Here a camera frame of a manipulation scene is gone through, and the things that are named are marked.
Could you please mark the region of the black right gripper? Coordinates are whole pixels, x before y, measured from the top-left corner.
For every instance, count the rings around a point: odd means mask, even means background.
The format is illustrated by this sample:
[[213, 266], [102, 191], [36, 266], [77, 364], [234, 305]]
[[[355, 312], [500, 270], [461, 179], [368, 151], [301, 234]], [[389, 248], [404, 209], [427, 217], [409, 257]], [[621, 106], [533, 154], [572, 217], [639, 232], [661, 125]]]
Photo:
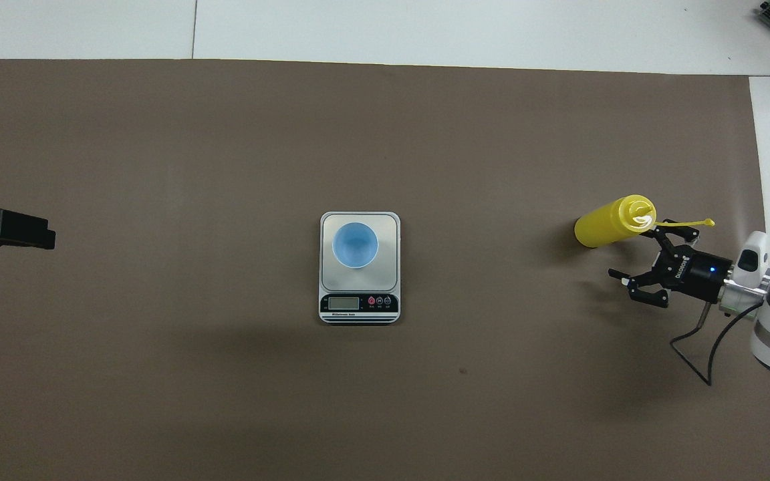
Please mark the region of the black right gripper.
[[[653, 224], [652, 238], [659, 245], [656, 258], [674, 261], [672, 291], [710, 304], [719, 302], [725, 280], [733, 270], [733, 260], [698, 251], [700, 229], [670, 219]], [[630, 299], [663, 309], [669, 306], [670, 295], [664, 285], [667, 274], [667, 268], [651, 268], [638, 276], [608, 269], [608, 276], [621, 282]]]

